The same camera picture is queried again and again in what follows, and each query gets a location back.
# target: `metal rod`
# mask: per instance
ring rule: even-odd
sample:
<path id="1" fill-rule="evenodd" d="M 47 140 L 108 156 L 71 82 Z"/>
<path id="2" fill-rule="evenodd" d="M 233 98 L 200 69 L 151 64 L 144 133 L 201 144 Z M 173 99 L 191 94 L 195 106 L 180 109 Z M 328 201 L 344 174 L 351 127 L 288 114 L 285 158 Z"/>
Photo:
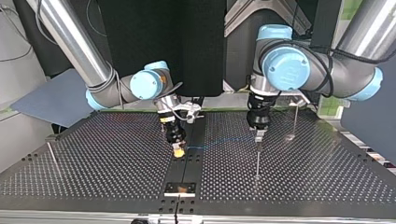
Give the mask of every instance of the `metal rod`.
<path id="1" fill-rule="evenodd" d="M 294 115 L 294 124 L 293 124 L 293 135 L 296 135 L 296 125 L 297 125 L 297 118 L 298 118 L 298 106 L 296 106 L 296 112 Z"/>
<path id="2" fill-rule="evenodd" d="M 36 12 L 38 0 L 26 0 Z M 89 87 L 110 78 L 110 67 L 67 0 L 42 0 L 40 16 L 52 37 Z"/>
<path id="3" fill-rule="evenodd" d="M 47 146 L 49 147 L 50 155 L 52 157 L 53 162 L 55 163 L 56 169 L 58 170 L 59 176 L 62 176 L 61 169 L 59 168 L 58 162 L 56 161 L 55 153 L 53 152 L 52 145 L 50 144 L 50 142 L 47 142 Z"/>
<path id="4" fill-rule="evenodd" d="M 338 49 L 378 60 L 396 39 L 396 0 L 363 0 Z"/>
<path id="5" fill-rule="evenodd" d="M 261 151 L 258 150 L 257 151 L 257 162 L 256 162 L 256 175 L 255 175 L 256 180 L 259 180 L 261 178 L 260 177 L 260 154 L 261 154 Z"/>

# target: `perforated breadboard table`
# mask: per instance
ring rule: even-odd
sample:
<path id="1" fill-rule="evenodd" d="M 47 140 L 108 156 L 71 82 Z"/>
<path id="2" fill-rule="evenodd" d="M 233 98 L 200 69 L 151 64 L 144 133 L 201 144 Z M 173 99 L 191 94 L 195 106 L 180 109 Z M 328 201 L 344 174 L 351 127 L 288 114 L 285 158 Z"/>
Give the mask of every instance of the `perforated breadboard table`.
<path id="1" fill-rule="evenodd" d="M 0 210 L 243 217 L 396 218 L 396 176 L 331 125 L 273 112 L 260 178 L 246 112 L 207 112 L 172 148 L 155 113 L 99 113 L 0 174 Z M 193 198 L 164 197 L 169 182 Z"/>
<path id="2" fill-rule="evenodd" d="M 172 148 L 155 113 L 100 113 L 0 175 L 0 209 L 158 212 Z"/>

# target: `metal pin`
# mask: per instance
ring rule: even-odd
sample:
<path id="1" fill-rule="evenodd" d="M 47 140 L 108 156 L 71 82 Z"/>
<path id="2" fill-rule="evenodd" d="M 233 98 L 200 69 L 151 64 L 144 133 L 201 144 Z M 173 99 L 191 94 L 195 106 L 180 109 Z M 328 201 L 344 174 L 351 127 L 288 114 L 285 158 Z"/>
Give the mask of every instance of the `metal pin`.
<path id="1" fill-rule="evenodd" d="M 296 106 L 296 112 L 294 115 L 293 132 L 286 135 L 286 140 L 288 140 L 288 141 L 293 140 L 296 136 L 297 118 L 298 118 L 298 106 Z"/>
<path id="2" fill-rule="evenodd" d="M 256 163 L 256 175 L 255 175 L 256 180 L 260 180 L 260 178 L 261 178 L 261 176 L 260 176 L 260 154 L 261 154 L 261 151 L 258 150 L 257 151 L 257 163 Z"/>
<path id="3" fill-rule="evenodd" d="M 59 168 L 58 162 L 56 161 L 55 153 L 53 152 L 52 145 L 50 144 L 50 142 L 47 142 L 47 146 L 49 147 L 49 152 L 53 159 L 53 162 L 55 163 L 56 169 L 58 170 L 59 175 L 62 176 L 61 169 Z"/>

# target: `black cable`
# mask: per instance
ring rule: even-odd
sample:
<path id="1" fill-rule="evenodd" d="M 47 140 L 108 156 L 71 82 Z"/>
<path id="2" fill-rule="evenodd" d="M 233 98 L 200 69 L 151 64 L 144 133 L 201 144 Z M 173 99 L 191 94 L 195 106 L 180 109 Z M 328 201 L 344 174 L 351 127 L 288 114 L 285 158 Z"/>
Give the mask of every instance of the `black cable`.
<path id="1" fill-rule="evenodd" d="M 26 53 L 22 54 L 21 56 L 0 60 L 0 63 L 10 62 L 10 61 L 15 61 L 15 60 L 21 59 L 21 58 L 25 57 L 26 55 L 28 55 L 30 53 L 30 51 L 32 51 L 32 46 L 30 46 L 29 49 L 26 51 Z"/>
<path id="2" fill-rule="evenodd" d="M 92 28 L 97 34 L 99 34 L 99 35 L 101 35 L 101 36 L 104 36 L 104 37 L 107 37 L 107 35 L 102 34 L 101 32 L 99 32 L 99 31 L 92 25 L 92 23 L 91 23 L 91 18 L 90 18 L 90 14 L 89 14 L 91 1 L 92 1 L 92 0 L 89 0 L 89 1 L 88 1 L 87 7 L 85 8 L 85 14 L 86 14 L 86 17 L 87 17 L 88 24 L 91 26 L 91 28 Z"/>
<path id="3" fill-rule="evenodd" d="M 323 81 L 322 81 L 322 83 L 319 86 L 324 86 L 325 84 L 329 83 L 329 86 L 330 86 L 329 94 L 328 95 L 323 94 L 323 96 L 331 97 L 333 92 L 334 92 L 334 85 L 333 85 L 333 82 L 332 82 L 332 73 L 330 72 L 329 67 L 326 65 L 326 63 L 318 56 L 318 54 L 316 52 L 314 52 L 312 49 L 310 49 L 306 45 L 300 44 L 300 43 L 298 43 L 296 41 L 293 41 L 293 40 L 280 40 L 278 42 L 275 42 L 275 44 L 272 44 L 272 45 L 270 45 L 268 47 L 267 47 L 267 45 L 263 46 L 262 50 L 261 50 L 261 54 L 259 56 L 259 67 L 262 67 L 262 59 L 263 59 L 263 57 L 265 55 L 265 52 L 267 52 L 267 50 L 264 50 L 264 49 L 272 49 L 274 47 L 277 47 L 277 46 L 280 46 L 280 45 L 285 45 L 285 44 L 295 45 L 295 46 L 298 46 L 301 49 L 305 49 L 306 51 L 308 51 L 310 54 L 312 54 L 312 56 L 314 56 L 319 61 L 319 63 L 321 64 L 321 66 L 323 67 L 323 69 L 326 72 L 326 76 L 325 76 L 325 78 L 323 78 Z"/>
<path id="4" fill-rule="evenodd" d="M 5 11 L 4 9 L 2 9 L 2 7 L 0 7 L 0 9 L 1 9 L 1 12 L 4 13 L 3 16 L 6 18 L 6 20 L 7 20 L 8 22 L 10 22 L 10 25 L 12 25 L 12 26 L 16 29 L 17 34 L 18 34 L 27 44 L 30 45 L 30 46 L 29 46 L 29 49 L 28 49 L 25 53 L 23 53 L 22 55 L 17 56 L 17 57 L 14 57 L 14 58 L 9 58 L 9 59 L 0 60 L 0 63 L 5 63 L 5 62 L 10 62 L 10 61 L 15 61 L 15 60 L 18 60 L 18 59 L 21 59 L 21 58 L 27 56 L 27 55 L 30 53 L 30 51 L 32 51 L 32 45 L 30 44 L 29 40 L 26 39 L 25 36 L 23 36 L 22 32 L 18 29 L 18 26 L 14 23 L 14 21 L 12 21 L 12 19 L 6 14 L 6 11 Z M 12 11 L 15 15 L 18 16 L 18 13 L 16 13 L 16 12 L 13 11 L 12 9 L 11 9 L 11 11 Z"/>
<path id="5" fill-rule="evenodd" d="M 384 57 L 382 59 L 373 60 L 373 59 L 363 58 L 361 56 L 356 56 L 354 54 L 348 53 L 348 52 L 343 51 L 341 49 L 332 49 L 332 48 L 328 48 L 328 47 L 325 47 L 325 46 L 316 46 L 316 45 L 310 46 L 310 48 L 311 49 L 326 49 L 328 51 L 331 51 L 331 52 L 339 54 L 339 55 L 343 55 L 343 56 L 345 56 L 347 58 L 359 61 L 361 63 L 375 63 L 375 64 L 377 64 L 377 63 L 385 63 L 385 62 L 389 61 L 391 58 L 393 58 L 396 55 L 396 49 L 395 49 L 390 55 L 388 55 L 388 56 L 386 56 L 386 57 Z"/>
<path id="6" fill-rule="evenodd" d="M 38 31 L 40 32 L 40 34 L 42 34 L 50 43 L 54 44 L 54 45 L 58 45 L 58 43 L 56 43 L 54 40 L 52 40 L 51 38 L 49 38 L 43 31 L 43 28 L 41 27 L 41 23 L 40 21 L 42 21 L 41 19 L 41 6 L 43 4 L 43 0 L 38 0 L 37 2 L 37 9 L 35 11 L 35 24 L 37 25 Z"/>
<path id="7" fill-rule="evenodd" d="M 308 91 L 305 90 L 300 90 L 300 92 L 303 93 L 303 95 L 309 100 L 309 102 L 311 103 L 311 105 L 318 111 L 318 104 L 314 103 L 314 101 L 312 100 L 311 95 L 309 94 Z"/>
<path id="8" fill-rule="evenodd" d="M 167 91 L 167 92 L 165 92 L 165 93 L 163 93 L 163 94 L 161 94 L 161 95 L 155 97 L 155 98 L 153 99 L 153 102 L 156 102 L 156 101 L 160 100 L 161 98 L 163 98 L 164 96 L 167 96 L 167 95 L 173 93 L 173 92 L 176 91 L 179 87 L 181 87 L 181 85 L 183 85 L 183 82 L 178 82 L 171 90 L 169 90 L 169 91 Z"/>
<path id="9" fill-rule="evenodd" d="M 332 56 L 330 56 L 329 54 L 326 54 L 326 56 L 327 56 L 327 59 L 329 60 L 329 66 L 328 66 L 328 68 L 329 68 L 329 71 L 331 72 L 331 71 L 332 71 L 332 67 L 333 67 Z M 323 80 L 323 81 L 322 81 L 314 90 L 312 90 L 312 91 L 319 91 L 319 90 L 321 90 L 321 89 L 326 85 L 326 83 L 327 83 L 327 78 L 326 78 L 326 81 Z"/>
<path id="10" fill-rule="evenodd" d="M 177 204 L 176 204 L 176 209 L 174 213 L 174 218 L 175 218 L 175 224 L 178 224 L 178 219 L 177 219 L 177 209 L 178 209 L 178 202 L 180 201 L 180 195 L 177 198 Z"/>

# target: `end effector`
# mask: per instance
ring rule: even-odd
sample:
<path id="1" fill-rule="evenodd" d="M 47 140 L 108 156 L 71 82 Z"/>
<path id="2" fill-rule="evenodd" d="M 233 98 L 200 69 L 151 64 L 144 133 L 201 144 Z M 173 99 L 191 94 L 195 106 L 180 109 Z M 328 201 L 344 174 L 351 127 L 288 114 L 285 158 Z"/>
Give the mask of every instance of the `end effector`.
<path id="1" fill-rule="evenodd" d="M 178 100 L 174 91 L 181 85 L 182 83 L 178 83 L 173 86 L 166 62 L 160 61 L 147 64 L 144 70 L 123 77 L 120 81 L 114 78 L 99 91 L 88 89 L 86 97 L 89 105 L 96 110 L 119 105 L 120 101 L 131 103 L 137 100 L 153 100 L 158 109 L 160 122 L 166 130 L 167 142 L 172 144 L 175 157 L 182 157 L 186 145 L 186 132 L 181 126 L 181 121 L 194 123 L 201 107 L 191 102 L 182 104 Z M 182 118 L 181 111 L 187 112 L 186 118 Z"/>
<path id="2" fill-rule="evenodd" d="M 174 93 L 161 96 L 154 100 L 157 106 L 160 122 L 163 124 L 166 132 L 166 140 L 172 144 L 174 156 L 183 157 L 186 146 L 186 132 L 181 125 L 181 121 L 187 121 L 193 124 L 199 118 L 198 114 L 201 107 L 192 102 L 182 104 Z M 186 111 L 186 118 L 182 118 L 181 111 Z"/>

